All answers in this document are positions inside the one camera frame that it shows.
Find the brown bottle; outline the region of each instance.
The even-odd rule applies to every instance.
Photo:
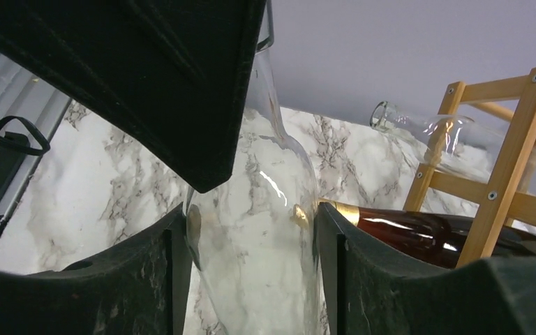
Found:
[[[418,211],[367,209],[328,202],[359,229],[421,261],[453,269],[466,243],[473,218]],[[503,227],[492,256],[536,256],[536,235]]]

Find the marble table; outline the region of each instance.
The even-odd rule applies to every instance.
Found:
[[[281,110],[286,131],[311,157],[320,197],[403,206],[418,165],[417,144],[368,126]],[[186,184],[139,142],[73,102],[0,238],[0,270],[61,270],[156,222],[185,191]],[[474,216],[477,205],[429,190],[422,210]],[[184,333],[223,334],[195,268],[192,274]],[[322,333],[328,334],[322,309]]]

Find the wooden rack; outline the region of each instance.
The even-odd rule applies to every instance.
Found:
[[[514,112],[494,103],[517,99],[519,104]],[[471,85],[450,84],[438,114],[456,114],[462,104],[510,122],[488,183],[437,171],[444,138],[433,136],[425,156],[429,163],[418,166],[404,204],[406,211],[419,211],[429,187],[479,204],[457,267],[489,257],[504,224],[519,220],[536,227],[536,196],[526,193],[533,169],[525,170],[528,162],[530,166],[535,164],[530,161],[530,154],[536,147],[536,68],[520,77]]]

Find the gray wall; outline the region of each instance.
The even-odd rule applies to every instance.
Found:
[[[382,100],[435,114],[451,82],[536,67],[536,1],[273,0],[273,7],[281,105],[316,114],[366,124]],[[459,112],[506,127],[468,108]]]

